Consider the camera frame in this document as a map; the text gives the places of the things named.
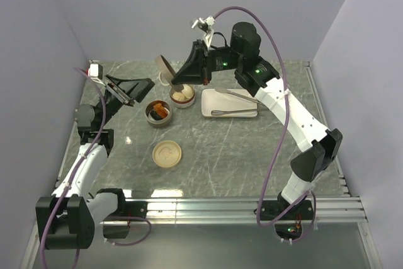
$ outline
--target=gray marble surface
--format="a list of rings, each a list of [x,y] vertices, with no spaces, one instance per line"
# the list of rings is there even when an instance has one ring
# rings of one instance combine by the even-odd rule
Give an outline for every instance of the gray marble surface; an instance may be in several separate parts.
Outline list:
[[[184,197],[257,196],[263,178],[281,134],[282,124],[269,111],[256,118],[204,118],[201,113],[201,95],[207,87],[197,86],[195,104],[187,109],[175,108],[173,122],[154,129],[147,124],[144,110],[156,99],[169,100],[169,88],[158,80],[154,62],[100,62],[104,73],[115,77],[135,79],[149,77],[155,87],[141,104],[123,107],[106,125],[115,130],[115,145],[108,162],[99,172],[91,191],[119,187],[135,198],[151,197],[158,190],[174,190]],[[315,118],[320,120],[307,70],[302,61],[287,61],[290,88]],[[173,62],[179,69],[181,62]],[[213,74],[208,88],[240,88],[233,71]],[[86,84],[81,103],[95,104],[98,96]],[[152,160],[152,150],[163,140],[177,142],[183,152],[174,168],[159,168]],[[73,164],[79,145],[74,137],[69,146],[62,177]],[[291,135],[287,134],[282,150],[271,174],[266,195],[277,195],[291,174],[290,160],[299,153]],[[341,195],[343,191],[334,164],[320,177],[315,192],[318,195]]]

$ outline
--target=utensil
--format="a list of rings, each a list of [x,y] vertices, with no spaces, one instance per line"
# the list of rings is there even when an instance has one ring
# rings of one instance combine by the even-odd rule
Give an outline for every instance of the utensil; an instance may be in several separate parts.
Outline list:
[[[257,110],[212,110],[212,116],[230,115],[231,113],[256,112]]]
[[[232,90],[244,96],[249,96],[245,89]],[[211,114],[212,110],[250,110],[250,112],[213,116]],[[254,118],[258,115],[258,104],[219,93],[213,88],[207,88],[201,92],[201,114],[206,118]]]
[[[229,89],[226,89],[226,88],[216,88],[215,91],[218,92],[218,93],[222,93],[222,94],[231,94],[232,96],[235,96],[235,97],[238,97],[238,98],[250,101],[250,102],[254,102],[254,103],[257,103],[257,104],[262,104],[261,102],[259,102],[256,99],[253,99],[253,98],[250,98],[250,97],[247,97],[247,96],[243,96],[241,94],[238,94],[238,93],[235,93],[233,91],[230,91]]]
[[[172,66],[169,64],[169,62],[165,59],[164,56],[160,55],[155,59],[155,62],[160,70],[160,73],[158,75],[158,78],[163,86],[171,86],[175,91],[182,91],[183,90],[183,85],[182,84],[172,84],[172,79],[174,79],[174,76],[176,75],[174,69]]]

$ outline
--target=white bracket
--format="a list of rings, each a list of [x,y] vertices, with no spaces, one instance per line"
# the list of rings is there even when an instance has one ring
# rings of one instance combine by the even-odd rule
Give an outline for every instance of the white bracket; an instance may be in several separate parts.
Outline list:
[[[198,29],[204,33],[203,41],[207,46],[207,49],[210,48],[214,36],[214,30],[212,28],[213,24],[215,23],[215,19],[213,16],[209,16],[206,19],[197,18],[191,24],[191,28]]]
[[[105,86],[105,83],[102,81],[103,67],[100,64],[90,63],[87,74],[91,78],[92,81],[94,81],[102,86]]]

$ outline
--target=bowl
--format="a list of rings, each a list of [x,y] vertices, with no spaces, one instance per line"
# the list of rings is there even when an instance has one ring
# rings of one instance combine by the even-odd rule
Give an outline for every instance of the bowl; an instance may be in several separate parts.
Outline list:
[[[149,116],[149,113],[154,108],[154,105],[158,104],[158,103],[161,103],[162,106],[168,111],[168,116],[163,118],[160,121],[154,120],[151,116]],[[145,114],[145,118],[147,119],[147,122],[149,123],[149,125],[151,125],[152,127],[155,127],[155,128],[167,126],[168,124],[171,123],[172,117],[173,117],[171,107],[169,106],[168,103],[166,103],[165,101],[162,101],[162,100],[156,100],[156,101],[149,103],[145,108],[144,114]]]
[[[174,89],[171,89],[171,91],[169,92],[169,97],[170,97],[171,100],[173,101],[174,106],[175,106],[176,108],[188,108],[189,106],[191,106],[191,105],[195,102],[196,91],[195,91],[195,89],[194,89],[192,86],[190,86],[190,87],[191,87],[191,90],[193,91],[193,96],[192,96],[191,98],[186,99],[186,100],[183,100],[183,101],[175,100],[175,99],[172,97],[173,93],[175,93],[175,90],[174,90]]]

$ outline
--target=round lid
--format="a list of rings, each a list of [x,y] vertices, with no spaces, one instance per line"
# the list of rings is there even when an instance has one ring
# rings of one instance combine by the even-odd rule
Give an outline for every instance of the round lid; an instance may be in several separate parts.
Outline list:
[[[177,165],[181,158],[181,147],[174,141],[162,141],[152,151],[152,159],[162,168],[170,168]]]

